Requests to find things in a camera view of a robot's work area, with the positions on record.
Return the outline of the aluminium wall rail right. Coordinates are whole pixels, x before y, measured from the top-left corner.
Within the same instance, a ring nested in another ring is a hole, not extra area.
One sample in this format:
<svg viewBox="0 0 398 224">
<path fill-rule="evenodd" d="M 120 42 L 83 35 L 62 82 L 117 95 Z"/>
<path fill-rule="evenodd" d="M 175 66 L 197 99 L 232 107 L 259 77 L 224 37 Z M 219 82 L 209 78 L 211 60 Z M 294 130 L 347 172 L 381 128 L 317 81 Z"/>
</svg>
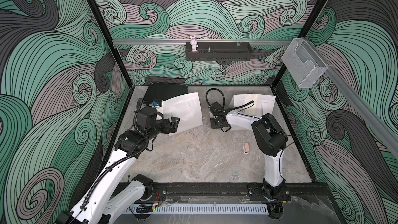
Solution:
<svg viewBox="0 0 398 224">
<path fill-rule="evenodd" d="M 326 74 L 354 109 L 370 124 L 389 151 L 398 155 L 398 59 L 392 48 L 376 51 L 370 44 L 351 42 L 357 49 L 309 45 L 328 66 Z"/>
</svg>

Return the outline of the black corner frame post left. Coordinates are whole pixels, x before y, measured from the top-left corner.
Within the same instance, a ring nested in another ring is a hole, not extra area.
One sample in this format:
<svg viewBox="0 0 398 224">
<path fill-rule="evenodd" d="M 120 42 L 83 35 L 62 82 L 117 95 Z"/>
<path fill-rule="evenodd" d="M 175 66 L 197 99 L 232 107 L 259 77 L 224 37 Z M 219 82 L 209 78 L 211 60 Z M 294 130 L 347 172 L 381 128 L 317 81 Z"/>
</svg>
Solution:
<svg viewBox="0 0 398 224">
<path fill-rule="evenodd" d="M 101 33 L 103 34 L 103 36 L 105 38 L 106 44 L 110 48 L 110 51 L 118 65 L 119 69 L 121 70 L 121 74 L 122 74 L 123 78 L 125 79 L 127 86 L 129 87 L 130 90 L 133 90 L 134 86 L 133 86 L 132 81 L 129 77 L 129 74 L 124 66 L 123 60 L 120 56 L 120 52 L 113 45 L 112 36 L 109 32 L 109 29 L 107 28 L 107 26 L 105 24 L 105 20 L 103 19 L 102 15 L 101 15 L 100 9 L 99 9 L 96 1 L 95 0 L 86 0 L 86 2 L 88 3 L 88 6 L 90 7 L 90 9 L 94 15 L 94 18 L 99 25 L 99 29 L 101 30 Z"/>
</svg>

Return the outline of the white rabbit figurine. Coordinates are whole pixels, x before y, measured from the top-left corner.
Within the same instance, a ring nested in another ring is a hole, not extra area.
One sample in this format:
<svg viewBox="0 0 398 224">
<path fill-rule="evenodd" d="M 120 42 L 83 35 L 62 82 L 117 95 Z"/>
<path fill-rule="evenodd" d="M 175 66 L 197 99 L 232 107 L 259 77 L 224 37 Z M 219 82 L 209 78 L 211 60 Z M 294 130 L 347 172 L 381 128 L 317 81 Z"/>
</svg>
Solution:
<svg viewBox="0 0 398 224">
<path fill-rule="evenodd" d="M 198 52 L 198 41 L 196 36 L 190 36 L 190 45 L 191 45 L 191 52 L 197 53 Z"/>
</svg>

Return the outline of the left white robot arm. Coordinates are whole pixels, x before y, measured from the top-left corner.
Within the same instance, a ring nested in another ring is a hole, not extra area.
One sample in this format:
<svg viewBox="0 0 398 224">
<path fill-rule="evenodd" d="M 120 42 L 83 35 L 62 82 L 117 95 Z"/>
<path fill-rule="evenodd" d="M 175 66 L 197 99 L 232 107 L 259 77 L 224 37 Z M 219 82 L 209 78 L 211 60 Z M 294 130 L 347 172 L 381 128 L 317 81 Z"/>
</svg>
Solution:
<svg viewBox="0 0 398 224">
<path fill-rule="evenodd" d="M 70 211 L 63 211 L 57 224 L 113 224 L 135 201 L 152 196 L 153 180 L 140 174 L 116 196 L 114 191 L 127 170 L 159 134 L 176 133 L 180 119 L 165 118 L 153 107 L 135 112 L 133 125 L 119 136 L 114 151 L 84 197 Z"/>
</svg>

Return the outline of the white non-woven bag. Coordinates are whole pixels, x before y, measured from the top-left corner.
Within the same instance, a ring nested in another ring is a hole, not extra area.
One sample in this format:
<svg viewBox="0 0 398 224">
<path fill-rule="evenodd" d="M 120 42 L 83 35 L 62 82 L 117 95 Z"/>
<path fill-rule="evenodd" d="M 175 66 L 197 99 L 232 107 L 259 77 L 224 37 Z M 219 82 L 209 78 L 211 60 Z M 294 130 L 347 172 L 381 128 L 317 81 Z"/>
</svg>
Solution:
<svg viewBox="0 0 398 224">
<path fill-rule="evenodd" d="M 263 115 L 272 114 L 276 97 L 264 94 L 236 94 L 229 104 L 230 108 L 249 104 L 240 109 L 233 110 L 227 115 L 227 122 L 231 131 L 252 131 L 251 124 Z"/>
<path fill-rule="evenodd" d="M 202 109 L 197 92 L 183 94 L 162 102 L 162 113 L 165 118 L 178 117 L 177 132 L 169 136 L 181 133 L 203 125 Z"/>
</svg>

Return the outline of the black wall shelf tray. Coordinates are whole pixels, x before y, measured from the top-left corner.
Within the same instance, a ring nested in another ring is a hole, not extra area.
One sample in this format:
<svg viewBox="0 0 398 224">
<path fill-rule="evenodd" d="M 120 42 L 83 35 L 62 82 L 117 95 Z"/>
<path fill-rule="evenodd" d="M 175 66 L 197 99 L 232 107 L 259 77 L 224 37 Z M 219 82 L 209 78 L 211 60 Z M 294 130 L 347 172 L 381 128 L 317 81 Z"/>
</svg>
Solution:
<svg viewBox="0 0 398 224">
<path fill-rule="evenodd" d="M 185 49 L 188 61 L 249 61 L 253 54 L 250 43 L 243 41 L 199 41 L 196 52 L 187 41 Z"/>
</svg>

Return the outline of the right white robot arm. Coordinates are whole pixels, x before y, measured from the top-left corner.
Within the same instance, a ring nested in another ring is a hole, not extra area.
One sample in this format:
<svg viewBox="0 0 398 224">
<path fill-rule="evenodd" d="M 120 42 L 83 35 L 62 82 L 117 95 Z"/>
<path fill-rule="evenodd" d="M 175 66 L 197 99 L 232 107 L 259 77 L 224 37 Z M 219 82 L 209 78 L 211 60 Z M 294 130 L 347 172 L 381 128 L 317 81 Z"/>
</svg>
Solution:
<svg viewBox="0 0 398 224">
<path fill-rule="evenodd" d="M 233 126 L 251 130 L 260 151 L 264 154 L 263 195 L 271 202 L 287 202 L 291 198 L 287 193 L 286 180 L 282 174 L 283 154 L 288 141 L 287 135 L 270 113 L 260 117 L 240 112 L 254 104 L 254 101 L 250 101 L 232 108 L 224 108 L 217 102 L 210 104 L 208 108 L 212 114 L 211 128 L 221 129 L 222 132 L 230 131 Z"/>
</svg>

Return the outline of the pink stapler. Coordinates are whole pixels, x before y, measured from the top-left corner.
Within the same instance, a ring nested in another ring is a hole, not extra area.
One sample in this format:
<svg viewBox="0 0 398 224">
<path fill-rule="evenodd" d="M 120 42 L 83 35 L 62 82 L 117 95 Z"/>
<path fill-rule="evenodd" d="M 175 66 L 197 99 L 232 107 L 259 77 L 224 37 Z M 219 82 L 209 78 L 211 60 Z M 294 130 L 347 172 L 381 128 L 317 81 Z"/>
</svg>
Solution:
<svg viewBox="0 0 398 224">
<path fill-rule="evenodd" d="M 243 149 L 244 149 L 244 154 L 249 154 L 249 152 L 250 152 L 249 143 L 244 142 Z"/>
</svg>

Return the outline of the cream lined paper receipt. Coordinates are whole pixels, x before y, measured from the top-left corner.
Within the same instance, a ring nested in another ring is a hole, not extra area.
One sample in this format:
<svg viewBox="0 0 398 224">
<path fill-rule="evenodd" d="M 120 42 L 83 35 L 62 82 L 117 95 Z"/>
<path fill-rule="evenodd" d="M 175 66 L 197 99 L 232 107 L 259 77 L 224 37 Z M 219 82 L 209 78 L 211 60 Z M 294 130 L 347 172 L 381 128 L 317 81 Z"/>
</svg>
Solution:
<svg viewBox="0 0 398 224">
<path fill-rule="evenodd" d="M 257 105 L 255 101 L 250 101 L 248 106 L 244 107 L 243 110 L 240 111 L 241 114 L 245 114 L 245 115 L 256 115 L 257 109 L 256 109 Z"/>
</svg>

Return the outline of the clear acrylic wall holder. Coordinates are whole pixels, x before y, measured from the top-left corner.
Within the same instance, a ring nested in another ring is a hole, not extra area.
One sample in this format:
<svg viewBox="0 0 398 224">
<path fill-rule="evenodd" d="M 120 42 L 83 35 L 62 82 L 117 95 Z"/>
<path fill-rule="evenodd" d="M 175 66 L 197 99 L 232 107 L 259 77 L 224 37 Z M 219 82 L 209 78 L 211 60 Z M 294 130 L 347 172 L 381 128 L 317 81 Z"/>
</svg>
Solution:
<svg viewBox="0 0 398 224">
<path fill-rule="evenodd" d="M 300 89 L 308 89 L 328 69 L 315 45 L 305 38 L 292 40 L 282 61 Z"/>
</svg>

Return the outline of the aluminium wall rail back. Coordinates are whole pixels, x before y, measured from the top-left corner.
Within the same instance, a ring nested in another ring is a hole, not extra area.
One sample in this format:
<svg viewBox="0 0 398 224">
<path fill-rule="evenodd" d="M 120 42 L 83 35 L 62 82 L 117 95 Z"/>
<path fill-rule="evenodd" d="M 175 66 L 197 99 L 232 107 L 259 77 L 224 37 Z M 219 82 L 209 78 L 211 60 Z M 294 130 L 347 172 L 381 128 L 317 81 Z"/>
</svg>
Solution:
<svg viewBox="0 0 398 224">
<path fill-rule="evenodd" d="M 113 39 L 114 45 L 185 45 L 189 39 L 148 39 L 148 38 L 119 38 Z M 198 42 L 249 42 L 254 46 L 289 46 L 292 39 L 272 40 L 272 39 L 198 39 Z"/>
</svg>

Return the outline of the black ribbed hard case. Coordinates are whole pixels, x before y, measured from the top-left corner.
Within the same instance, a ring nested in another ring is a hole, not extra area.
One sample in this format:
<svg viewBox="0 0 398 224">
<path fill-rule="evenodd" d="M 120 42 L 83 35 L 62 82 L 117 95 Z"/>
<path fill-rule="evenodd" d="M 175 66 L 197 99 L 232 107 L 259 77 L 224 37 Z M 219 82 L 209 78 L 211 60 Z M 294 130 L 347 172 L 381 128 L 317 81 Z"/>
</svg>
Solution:
<svg viewBox="0 0 398 224">
<path fill-rule="evenodd" d="M 187 94 L 188 87 L 179 84 L 151 83 L 143 97 L 143 104 L 149 106 L 154 99 L 161 99 L 163 102 L 171 98 Z"/>
</svg>

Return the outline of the black corner frame post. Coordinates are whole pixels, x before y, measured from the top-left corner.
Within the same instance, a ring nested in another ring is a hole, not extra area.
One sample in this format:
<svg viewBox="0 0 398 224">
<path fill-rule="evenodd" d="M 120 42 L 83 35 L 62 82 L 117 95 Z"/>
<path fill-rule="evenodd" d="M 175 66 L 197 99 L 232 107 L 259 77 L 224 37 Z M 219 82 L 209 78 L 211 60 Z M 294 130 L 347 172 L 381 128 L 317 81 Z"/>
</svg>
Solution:
<svg viewBox="0 0 398 224">
<path fill-rule="evenodd" d="M 301 29 L 298 38 L 305 38 L 306 36 L 309 34 L 313 24 L 316 22 L 316 20 L 318 19 L 319 15 L 321 14 L 323 8 L 325 7 L 326 3 L 328 0 L 316 0 L 316 4 L 313 8 L 313 10 L 311 11 L 309 18 L 307 19 L 305 25 L 303 26 L 303 28 Z M 286 66 L 282 65 L 282 68 L 279 70 L 277 76 L 275 77 L 271 88 L 272 89 L 276 89 L 276 87 L 278 86 L 278 84 L 280 83 L 282 77 L 284 76 L 285 72 L 287 71 Z"/>
<path fill-rule="evenodd" d="M 109 32 L 109 29 L 107 28 L 107 26 L 105 24 L 105 20 L 103 19 L 102 15 L 101 15 L 100 9 L 99 9 L 96 1 L 95 0 L 86 0 L 86 2 L 88 3 L 88 6 L 90 7 L 90 9 L 94 15 L 94 18 L 99 25 L 99 29 L 101 30 L 101 33 L 103 34 L 103 36 L 105 38 L 106 44 L 110 48 L 110 51 L 118 65 L 119 69 L 121 70 L 121 74 L 122 74 L 123 78 L 125 79 L 127 86 L 129 87 L 130 90 L 133 90 L 134 86 L 133 86 L 132 81 L 129 77 L 129 74 L 124 66 L 123 60 L 120 56 L 120 52 L 113 45 L 112 36 Z"/>
</svg>

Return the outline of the aluminium wall rail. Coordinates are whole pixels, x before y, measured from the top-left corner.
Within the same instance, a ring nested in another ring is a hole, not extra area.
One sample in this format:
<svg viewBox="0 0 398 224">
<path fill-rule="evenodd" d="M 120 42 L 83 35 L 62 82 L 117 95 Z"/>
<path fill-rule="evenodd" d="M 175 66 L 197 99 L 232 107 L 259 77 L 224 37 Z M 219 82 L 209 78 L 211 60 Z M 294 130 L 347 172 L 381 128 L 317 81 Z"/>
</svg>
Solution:
<svg viewBox="0 0 398 224">
<path fill-rule="evenodd" d="M 148 38 L 119 38 L 113 39 L 114 45 L 185 45 L 189 39 L 148 39 Z M 272 39 L 198 39 L 198 42 L 249 42 L 254 46 L 289 46 L 292 39 L 272 40 Z"/>
<path fill-rule="evenodd" d="M 370 124 L 389 151 L 398 155 L 398 59 L 392 48 L 376 51 L 370 44 L 351 42 L 357 49 L 309 45 L 328 66 L 326 74 L 354 109 Z"/>
</svg>

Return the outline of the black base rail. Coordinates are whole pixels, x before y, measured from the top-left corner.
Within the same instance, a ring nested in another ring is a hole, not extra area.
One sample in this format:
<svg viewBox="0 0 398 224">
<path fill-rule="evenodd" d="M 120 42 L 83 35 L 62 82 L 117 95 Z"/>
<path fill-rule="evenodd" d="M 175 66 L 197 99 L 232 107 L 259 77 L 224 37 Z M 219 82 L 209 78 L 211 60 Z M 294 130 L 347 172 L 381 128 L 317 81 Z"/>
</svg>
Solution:
<svg viewBox="0 0 398 224">
<path fill-rule="evenodd" d="M 284 183 L 272 190 L 265 183 L 152 183 L 150 192 L 160 195 L 162 201 L 182 197 L 243 197 L 251 201 L 286 201 L 289 197 L 330 196 L 326 183 Z"/>
</svg>

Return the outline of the black corner frame post right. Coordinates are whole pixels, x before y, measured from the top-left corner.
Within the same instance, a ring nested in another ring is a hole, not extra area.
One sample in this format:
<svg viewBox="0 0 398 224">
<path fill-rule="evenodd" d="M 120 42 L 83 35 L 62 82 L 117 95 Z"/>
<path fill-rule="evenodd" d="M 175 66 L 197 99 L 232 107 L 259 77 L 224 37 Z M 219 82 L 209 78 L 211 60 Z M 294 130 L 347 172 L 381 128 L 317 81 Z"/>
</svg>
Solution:
<svg viewBox="0 0 398 224">
<path fill-rule="evenodd" d="M 316 0 L 316 4 L 313 8 L 313 10 L 311 11 L 309 18 L 307 19 L 305 25 L 303 26 L 303 28 L 301 29 L 298 38 L 305 38 L 306 36 L 309 34 L 313 24 L 316 22 L 316 20 L 318 19 L 319 15 L 321 14 L 323 8 L 325 7 L 326 3 L 328 0 Z M 278 86 L 278 84 L 280 83 L 282 77 L 284 76 L 285 72 L 287 71 L 286 66 L 282 65 L 282 68 L 279 70 L 277 76 L 275 77 L 271 88 L 272 89 L 276 89 L 276 87 Z"/>
</svg>

